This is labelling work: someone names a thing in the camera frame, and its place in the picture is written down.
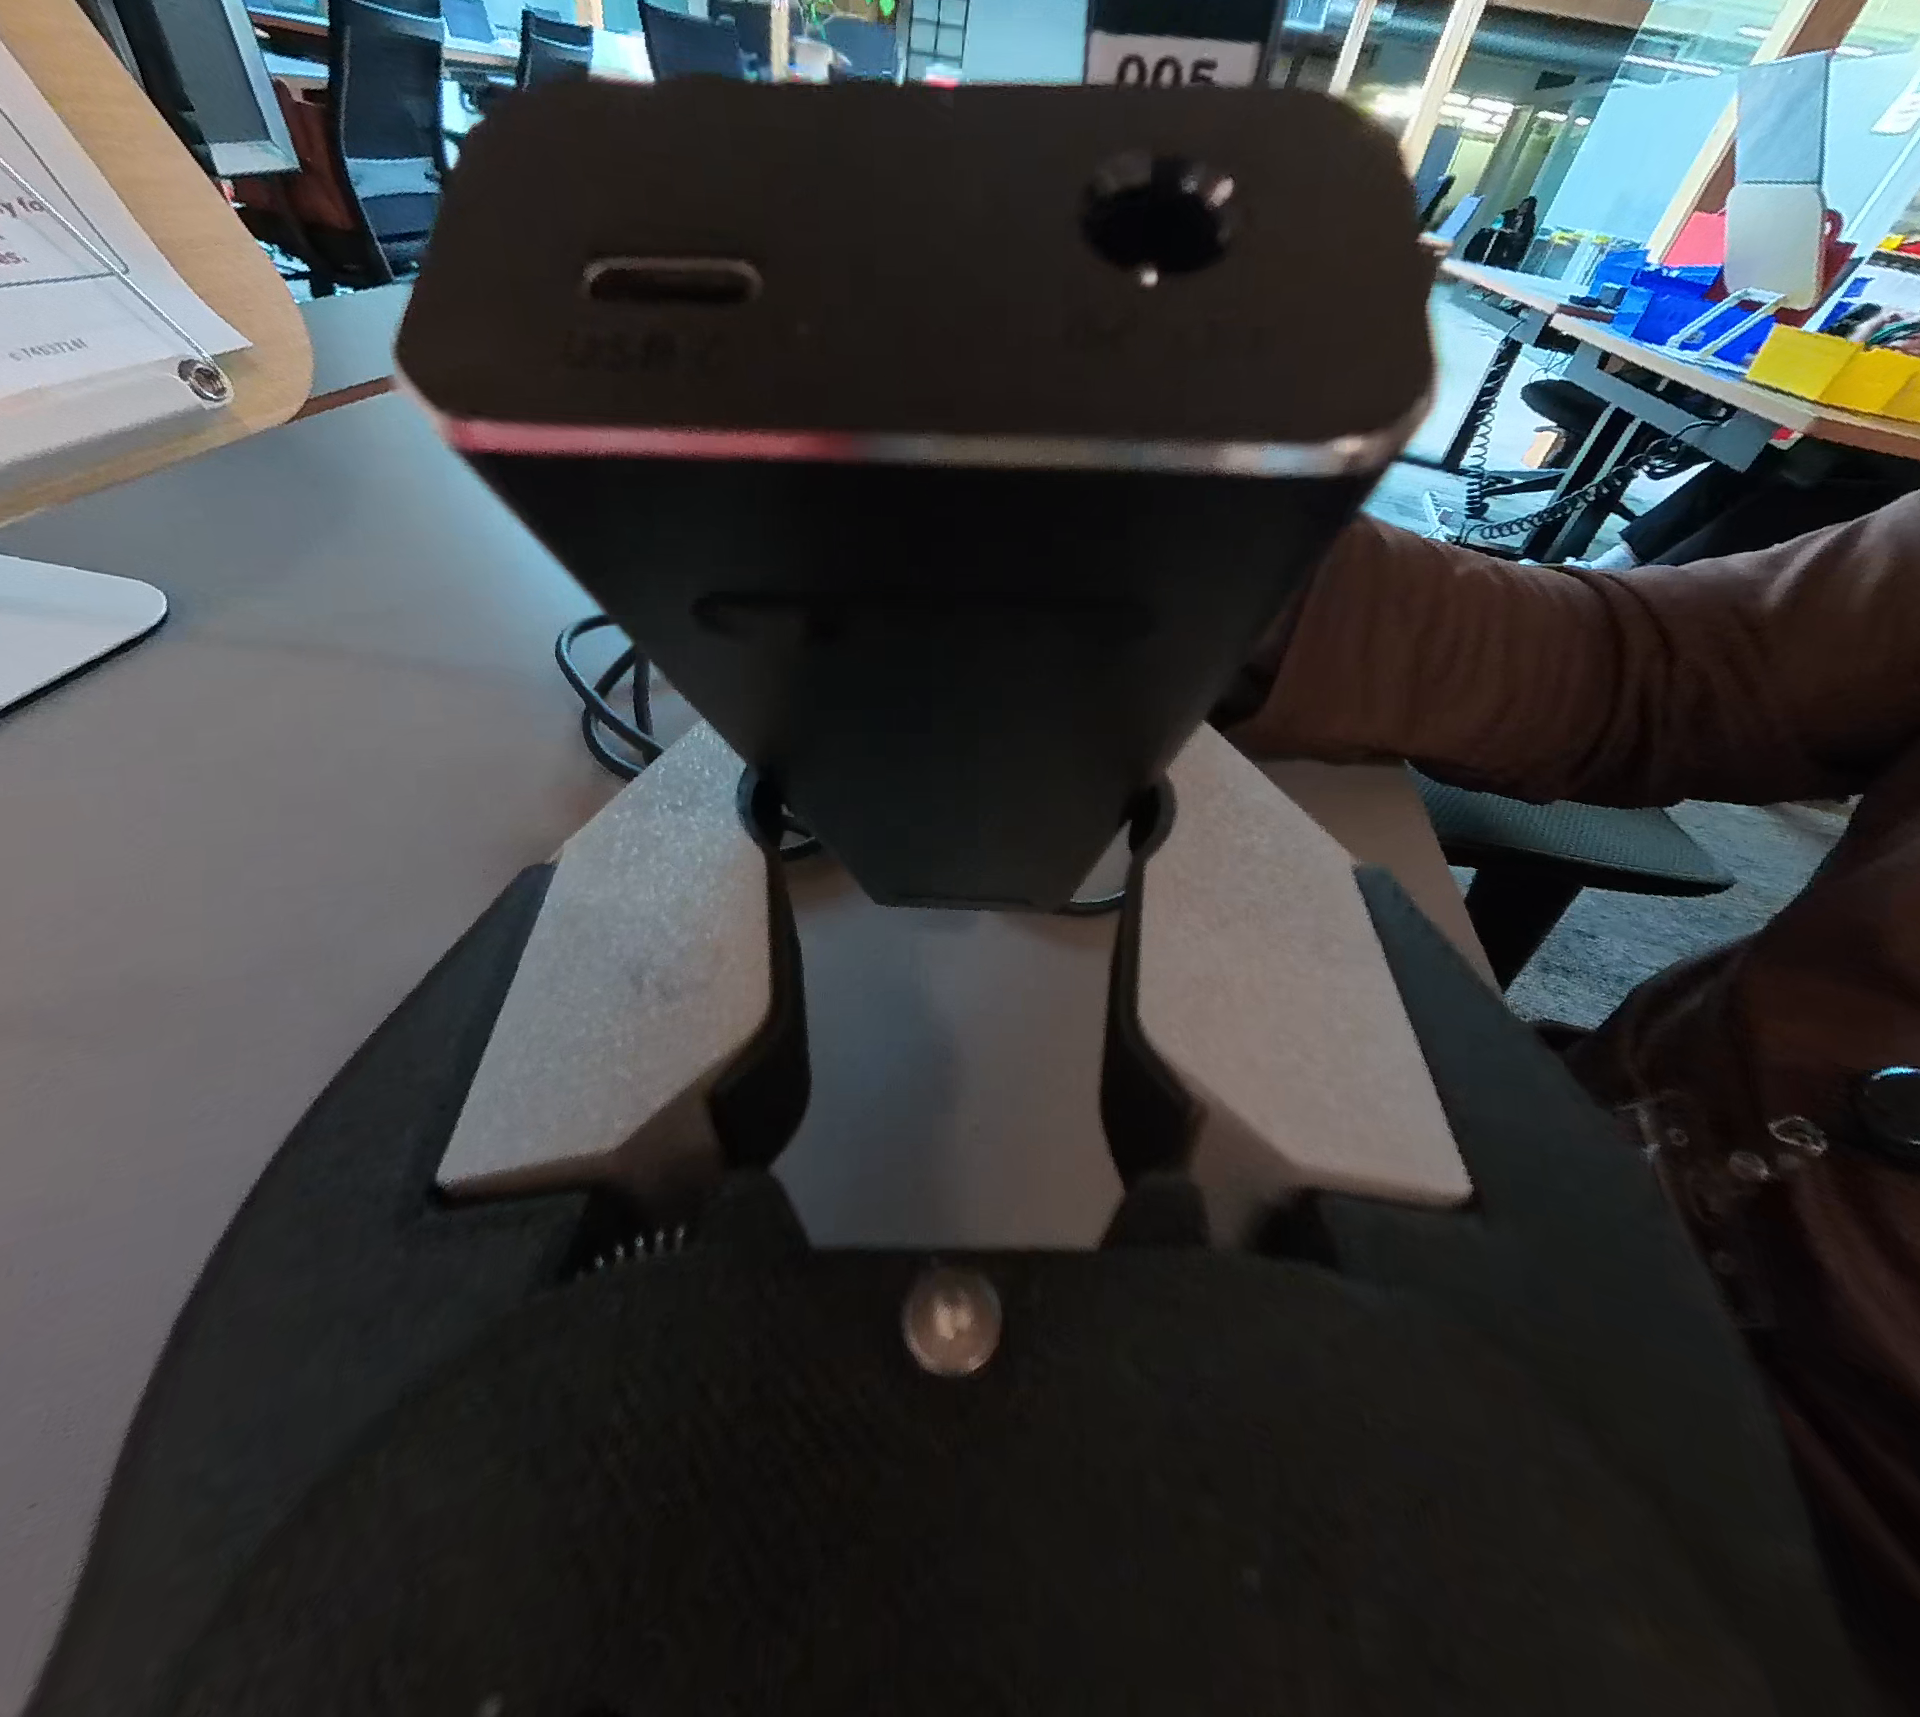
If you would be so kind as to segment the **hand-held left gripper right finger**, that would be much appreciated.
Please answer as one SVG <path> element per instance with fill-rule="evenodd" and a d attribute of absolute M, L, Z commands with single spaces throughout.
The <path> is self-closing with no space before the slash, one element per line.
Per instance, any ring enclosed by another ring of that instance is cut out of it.
<path fill-rule="evenodd" d="M 1127 828 L 1100 1126 L 1127 1194 L 1195 1189 L 1251 1251 L 1323 1197 L 1474 1199 L 1357 860 L 1221 733 Z"/>

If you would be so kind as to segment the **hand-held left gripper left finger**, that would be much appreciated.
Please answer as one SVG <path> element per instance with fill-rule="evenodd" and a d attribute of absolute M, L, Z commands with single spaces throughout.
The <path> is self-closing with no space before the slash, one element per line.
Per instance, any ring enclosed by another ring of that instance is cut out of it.
<path fill-rule="evenodd" d="M 708 725 L 565 845 L 445 1148 L 447 1197 L 699 1205 L 780 1159 L 810 1062 L 779 851 Z"/>

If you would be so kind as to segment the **black usb hub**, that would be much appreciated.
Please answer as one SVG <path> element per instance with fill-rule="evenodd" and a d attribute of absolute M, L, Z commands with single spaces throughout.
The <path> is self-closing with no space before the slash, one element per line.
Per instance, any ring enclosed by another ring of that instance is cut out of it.
<path fill-rule="evenodd" d="M 1433 278 L 1310 90 L 578 79 L 396 371 L 876 903 L 1053 910 L 1427 417 Z"/>

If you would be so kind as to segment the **person's right forearm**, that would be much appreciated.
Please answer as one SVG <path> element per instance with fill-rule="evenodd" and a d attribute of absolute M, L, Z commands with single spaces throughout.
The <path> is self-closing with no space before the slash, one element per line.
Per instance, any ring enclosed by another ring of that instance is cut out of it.
<path fill-rule="evenodd" d="M 1357 519 L 1215 725 L 1527 801 L 1858 799 L 1917 823 L 1917 497 L 1787 544 L 1592 571 Z"/>

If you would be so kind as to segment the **black office chair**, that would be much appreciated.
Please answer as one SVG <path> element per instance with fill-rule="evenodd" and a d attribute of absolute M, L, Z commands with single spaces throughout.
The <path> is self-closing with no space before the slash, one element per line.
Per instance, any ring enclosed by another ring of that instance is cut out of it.
<path fill-rule="evenodd" d="M 684 79 L 751 81 L 752 67 L 732 22 L 703 20 L 636 0 L 652 83 Z"/>
<path fill-rule="evenodd" d="M 1529 802 L 1411 779 L 1449 864 L 1470 873 L 1465 908 L 1500 989 L 1585 891 L 1705 898 L 1736 882 L 1663 809 Z"/>
<path fill-rule="evenodd" d="M 515 89 L 525 93 L 552 83 L 586 79 L 594 68 L 594 31 L 525 6 L 518 26 Z"/>
<path fill-rule="evenodd" d="M 346 225 L 325 226 L 329 261 L 354 289 L 420 266 L 448 171 L 443 0 L 326 0 L 323 134 Z"/>

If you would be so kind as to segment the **person's torso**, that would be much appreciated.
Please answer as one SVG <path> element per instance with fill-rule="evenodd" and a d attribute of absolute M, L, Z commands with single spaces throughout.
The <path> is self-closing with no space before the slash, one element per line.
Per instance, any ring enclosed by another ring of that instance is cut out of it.
<path fill-rule="evenodd" d="M 1917 771 L 1861 795 L 1805 891 L 1633 992 L 1575 1077 L 1668 1148 L 1668 1189 L 1771 1387 L 1847 1625 L 1917 1708 L 1919 1186 L 1861 1086 L 1917 1069 Z"/>

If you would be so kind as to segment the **blue plastic bin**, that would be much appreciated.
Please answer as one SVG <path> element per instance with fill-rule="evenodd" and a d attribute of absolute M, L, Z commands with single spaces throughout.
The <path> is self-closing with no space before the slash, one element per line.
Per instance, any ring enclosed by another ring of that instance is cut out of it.
<path fill-rule="evenodd" d="M 1616 335 L 1677 353 L 1765 338 L 1784 303 L 1776 291 L 1733 286 L 1724 265 L 1656 265 L 1634 244 L 1596 261 L 1592 297 Z"/>

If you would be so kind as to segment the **yellow plastic bin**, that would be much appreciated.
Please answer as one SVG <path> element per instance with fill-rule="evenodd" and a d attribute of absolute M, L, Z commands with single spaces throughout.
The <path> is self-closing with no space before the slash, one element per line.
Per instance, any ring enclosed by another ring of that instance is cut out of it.
<path fill-rule="evenodd" d="M 1746 369 L 1746 381 L 1825 413 L 1919 427 L 1919 356 L 1906 340 L 1852 340 L 1776 325 Z"/>

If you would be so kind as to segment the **wooden instruction board with stand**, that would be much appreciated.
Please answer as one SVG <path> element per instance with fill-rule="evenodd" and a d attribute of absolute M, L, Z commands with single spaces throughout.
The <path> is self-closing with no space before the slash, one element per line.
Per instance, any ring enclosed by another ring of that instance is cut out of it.
<path fill-rule="evenodd" d="M 2 520 L 291 423 L 314 349 L 76 0 L 2 0 Z"/>

